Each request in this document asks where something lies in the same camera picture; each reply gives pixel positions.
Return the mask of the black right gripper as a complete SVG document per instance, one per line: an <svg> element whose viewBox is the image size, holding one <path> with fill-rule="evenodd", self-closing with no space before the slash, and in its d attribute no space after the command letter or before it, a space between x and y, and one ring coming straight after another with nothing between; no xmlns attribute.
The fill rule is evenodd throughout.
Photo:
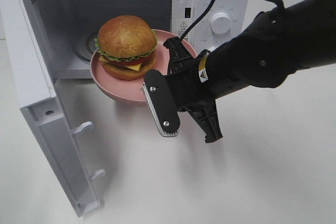
<svg viewBox="0 0 336 224"><path fill-rule="evenodd" d="M223 138L219 125L215 97L209 90L211 80L201 82L200 66L211 77L213 56L194 58L178 37L167 39L169 50L166 81L178 111L187 111L205 133L205 143Z"/></svg>

